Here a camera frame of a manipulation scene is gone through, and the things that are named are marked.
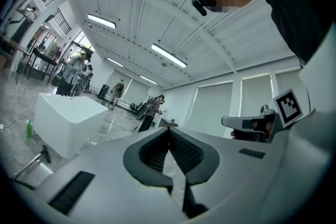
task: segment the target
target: black rectangular slot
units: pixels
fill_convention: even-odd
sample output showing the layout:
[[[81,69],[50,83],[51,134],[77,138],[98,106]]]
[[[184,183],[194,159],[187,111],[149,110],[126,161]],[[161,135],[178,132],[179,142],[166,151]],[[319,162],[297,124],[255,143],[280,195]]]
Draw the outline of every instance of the black rectangular slot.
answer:
[[[265,155],[265,152],[260,152],[260,151],[253,151],[253,150],[249,150],[247,148],[242,148],[239,153],[254,157],[254,158],[258,158],[258,159],[262,159]]]
[[[79,197],[89,186],[94,174],[80,171],[49,203],[51,207],[67,215]]]

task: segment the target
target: white cable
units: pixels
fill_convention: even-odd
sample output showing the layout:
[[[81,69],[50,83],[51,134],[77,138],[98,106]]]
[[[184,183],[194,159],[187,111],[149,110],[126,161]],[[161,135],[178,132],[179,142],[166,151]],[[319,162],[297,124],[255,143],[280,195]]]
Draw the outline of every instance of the white cable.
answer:
[[[13,120],[13,121],[12,121],[9,125],[7,125],[7,126],[4,126],[3,124],[0,124],[0,130],[10,127],[15,121],[17,121],[17,120],[19,120],[19,119],[21,119],[21,118],[23,118],[23,117],[25,117],[25,116],[28,116],[28,114],[29,114],[30,112],[33,112],[33,111],[34,111],[34,110],[31,110],[31,111],[29,111],[27,114],[25,114],[25,115],[23,115],[23,116],[21,116],[21,117],[15,119],[15,120]]]

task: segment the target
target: person in plaid shirt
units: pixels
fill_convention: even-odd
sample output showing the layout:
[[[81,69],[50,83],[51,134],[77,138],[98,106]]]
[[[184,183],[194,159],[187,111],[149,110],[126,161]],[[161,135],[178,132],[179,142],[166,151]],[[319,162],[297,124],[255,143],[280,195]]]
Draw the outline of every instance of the person in plaid shirt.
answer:
[[[159,97],[154,98],[151,104],[151,108],[147,111],[145,120],[139,128],[139,132],[147,131],[152,125],[155,114],[158,113],[162,115],[162,112],[159,110],[161,102],[164,100],[164,96],[160,95]]]

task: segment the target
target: green bottle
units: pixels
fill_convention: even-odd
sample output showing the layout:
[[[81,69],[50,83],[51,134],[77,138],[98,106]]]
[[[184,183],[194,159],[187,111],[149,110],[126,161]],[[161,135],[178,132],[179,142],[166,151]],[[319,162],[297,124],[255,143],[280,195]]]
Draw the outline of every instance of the green bottle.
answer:
[[[31,127],[32,123],[31,122],[32,122],[31,120],[27,121],[27,135],[26,135],[26,139],[32,137],[32,127]]]

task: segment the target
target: railing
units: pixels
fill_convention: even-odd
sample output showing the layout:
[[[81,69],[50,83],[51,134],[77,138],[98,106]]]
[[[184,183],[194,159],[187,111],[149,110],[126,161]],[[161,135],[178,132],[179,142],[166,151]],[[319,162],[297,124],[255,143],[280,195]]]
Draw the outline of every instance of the railing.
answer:
[[[48,7],[55,0],[42,0],[42,1],[46,5],[46,7]],[[53,19],[56,21],[56,23],[58,24],[58,26],[63,30],[63,32],[65,34],[67,34],[71,30],[71,27],[69,26],[69,24],[65,20],[63,14],[59,10],[59,8],[57,8],[52,14],[54,15]]]

